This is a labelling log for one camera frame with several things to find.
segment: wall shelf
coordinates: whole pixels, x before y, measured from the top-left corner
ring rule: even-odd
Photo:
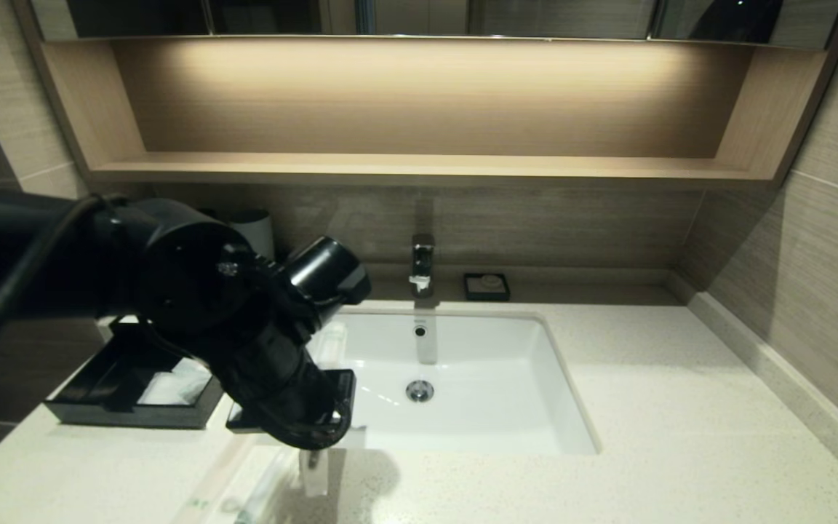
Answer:
[[[838,60],[734,44],[492,39],[44,43],[84,176],[108,182],[768,188]]]
[[[92,170],[97,180],[154,183],[363,183],[410,186],[726,188],[745,169],[712,159],[571,156],[145,153]]]

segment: sink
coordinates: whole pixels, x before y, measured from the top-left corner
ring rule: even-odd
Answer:
[[[434,346],[433,364],[420,364],[420,344]],[[358,377],[340,448],[596,453],[538,319],[339,314],[308,347]]]

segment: cabinet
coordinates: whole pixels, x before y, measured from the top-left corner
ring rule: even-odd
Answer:
[[[824,49],[838,0],[661,0],[654,39]]]
[[[209,34],[203,0],[31,0],[44,40]]]
[[[13,1],[79,166],[104,181],[777,186],[838,60],[838,21],[827,49],[256,36],[46,42],[28,1]],[[330,14],[319,14],[319,27],[364,25],[363,12],[345,19],[333,6],[319,0],[319,13]]]
[[[319,0],[207,0],[213,34],[322,34]],[[329,22],[326,13],[325,23]]]
[[[472,34],[645,40],[648,0],[470,0]]]

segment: mirror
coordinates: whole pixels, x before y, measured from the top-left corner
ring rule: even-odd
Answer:
[[[44,40],[209,34],[202,0],[31,0]]]
[[[838,0],[661,0],[653,39],[824,49]]]
[[[645,39],[655,0],[209,0],[218,34]]]

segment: countertop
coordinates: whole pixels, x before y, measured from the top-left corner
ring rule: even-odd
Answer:
[[[838,461],[684,306],[439,310],[541,316],[599,454],[332,450],[332,494],[288,490],[280,522],[838,522]],[[229,404],[206,431],[61,426],[38,407],[0,444],[0,522],[169,522],[235,438]],[[256,480],[276,450],[255,447],[242,475]]]

